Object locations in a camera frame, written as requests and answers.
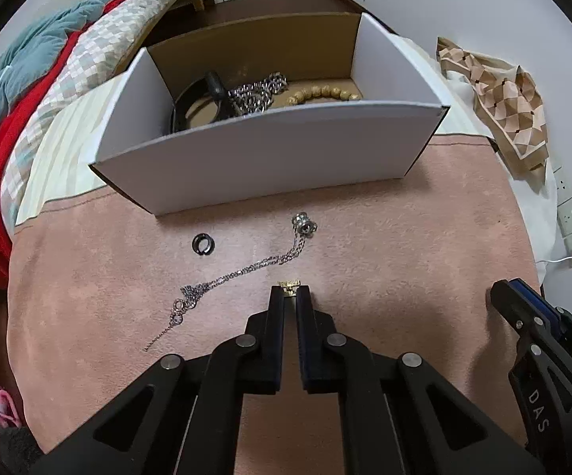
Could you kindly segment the beige patterned cloth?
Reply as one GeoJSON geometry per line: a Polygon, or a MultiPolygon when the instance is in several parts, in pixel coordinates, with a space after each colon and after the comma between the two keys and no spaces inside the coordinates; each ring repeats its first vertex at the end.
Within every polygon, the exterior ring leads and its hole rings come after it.
{"type": "Polygon", "coordinates": [[[506,165],[517,174],[544,172],[549,159],[547,123],[530,73],[441,36],[437,61],[442,72],[456,72],[471,86],[474,112],[492,133],[506,165]]]}

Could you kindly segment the checkered bed sheet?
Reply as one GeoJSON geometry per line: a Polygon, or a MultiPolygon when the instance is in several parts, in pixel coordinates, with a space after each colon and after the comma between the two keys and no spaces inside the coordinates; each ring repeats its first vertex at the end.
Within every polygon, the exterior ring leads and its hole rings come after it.
{"type": "Polygon", "coordinates": [[[28,118],[4,167],[0,224],[8,238],[48,201],[105,186],[88,167],[122,72],[176,0],[125,0],[76,40],[64,68],[28,118]]]}

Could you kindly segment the teal quilt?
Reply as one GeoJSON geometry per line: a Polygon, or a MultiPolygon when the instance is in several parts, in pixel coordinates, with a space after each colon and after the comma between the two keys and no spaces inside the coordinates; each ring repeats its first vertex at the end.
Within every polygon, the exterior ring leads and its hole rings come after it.
{"type": "Polygon", "coordinates": [[[48,74],[68,36],[101,18],[111,0],[31,0],[0,32],[0,123],[48,74]]]}

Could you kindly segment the white power strip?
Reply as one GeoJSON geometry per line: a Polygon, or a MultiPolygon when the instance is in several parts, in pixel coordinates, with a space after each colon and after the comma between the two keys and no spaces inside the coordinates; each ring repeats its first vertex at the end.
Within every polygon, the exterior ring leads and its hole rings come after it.
{"type": "Polygon", "coordinates": [[[557,189],[557,239],[555,249],[563,253],[560,263],[572,268],[572,185],[565,169],[553,171],[557,189]]]}

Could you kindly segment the pink striped table cloth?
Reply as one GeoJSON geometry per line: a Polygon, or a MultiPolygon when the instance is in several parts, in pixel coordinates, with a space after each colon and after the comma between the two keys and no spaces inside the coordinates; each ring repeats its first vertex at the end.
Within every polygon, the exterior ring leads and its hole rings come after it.
{"type": "Polygon", "coordinates": [[[371,351],[422,355],[517,442],[516,336],[492,283],[536,281],[488,139],[435,135],[401,180],[155,218],[103,186],[14,232],[8,353],[27,426],[51,450],[161,355],[242,333],[271,287],[306,284],[371,351]]]}

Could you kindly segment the pink slippers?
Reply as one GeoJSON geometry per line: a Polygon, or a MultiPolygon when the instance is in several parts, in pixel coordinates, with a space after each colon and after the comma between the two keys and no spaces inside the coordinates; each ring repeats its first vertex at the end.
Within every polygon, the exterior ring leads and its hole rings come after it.
{"type": "Polygon", "coordinates": [[[15,403],[9,392],[2,387],[0,387],[0,427],[2,429],[22,427],[15,403]]]}

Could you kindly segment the white cardboard box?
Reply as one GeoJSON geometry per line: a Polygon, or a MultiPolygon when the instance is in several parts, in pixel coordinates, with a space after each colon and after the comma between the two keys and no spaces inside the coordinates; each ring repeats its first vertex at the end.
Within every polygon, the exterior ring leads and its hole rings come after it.
{"type": "Polygon", "coordinates": [[[298,190],[396,179],[416,163],[452,94],[404,39],[366,14],[230,21],[138,52],[102,120],[90,167],[155,216],[298,190]],[[279,72],[290,91],[340,86],[354,101],[289,105],[221,121],[172,121],[215,72],[228,88],[279,72]]]}

